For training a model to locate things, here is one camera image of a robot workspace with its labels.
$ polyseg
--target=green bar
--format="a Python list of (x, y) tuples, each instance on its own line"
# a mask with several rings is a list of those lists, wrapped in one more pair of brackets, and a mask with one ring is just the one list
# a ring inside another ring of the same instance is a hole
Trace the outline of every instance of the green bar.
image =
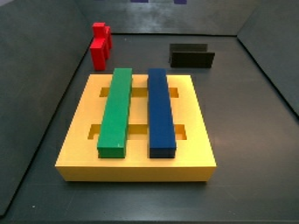
[(110, 85), (106, 112), (98, 137), (100, 158), (126, 157), (131, 89), (132, 68), (116, 68)]

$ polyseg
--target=blue block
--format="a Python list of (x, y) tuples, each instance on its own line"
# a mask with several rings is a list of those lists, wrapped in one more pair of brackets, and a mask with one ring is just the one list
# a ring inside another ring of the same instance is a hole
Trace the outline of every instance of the blue block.
[(150, 158), (175, 158), (174, 115), (166, 70), (148, 69)]

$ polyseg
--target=red block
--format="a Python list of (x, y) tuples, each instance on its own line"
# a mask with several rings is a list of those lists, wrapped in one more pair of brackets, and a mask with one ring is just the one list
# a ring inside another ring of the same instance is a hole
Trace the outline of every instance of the red block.
[(95, 39), (106, 39), (107, 38), (106, 23), (95, 23), (92, 25), (92, 30), (94, 30), (94, 38)]
[(106, 23), (92, 25), (94, 41), (90, 47), (95, 70), (106, 70), (106, 60), (110, 58), (112, 38), (110, 26)]
[(107, 29), (107, 45), (108, 45), (108, 49), (111, 49), (112, 48), (112, 38), (111, 38), (110, 26), (107, 26), (106, 29)]
[(90, 46), (90, 52), (95, 70), (107, 69), (104, 48), (106, 48), (106, 40), (103, 38), (95, 38)]

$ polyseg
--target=black object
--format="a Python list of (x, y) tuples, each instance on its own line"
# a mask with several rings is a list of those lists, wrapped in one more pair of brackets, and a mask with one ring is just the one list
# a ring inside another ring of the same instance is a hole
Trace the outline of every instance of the black object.
[(215, 52), (207, 51), (207, 44), (171, 44), (171, 67), (211, 68)]

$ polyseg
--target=yellow base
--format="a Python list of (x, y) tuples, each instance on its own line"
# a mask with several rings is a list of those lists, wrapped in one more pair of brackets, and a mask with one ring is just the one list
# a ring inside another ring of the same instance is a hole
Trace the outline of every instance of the yellow base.
[(98, 139), (111, 74), (95, 75), (80, 98), (56, 168), (67, 181), (208, 181), (216, 168), (190, 75), (167, 75), (175, 158), (148, 157), (147, 75), (135, 74), (126, 158), (99, 158)]

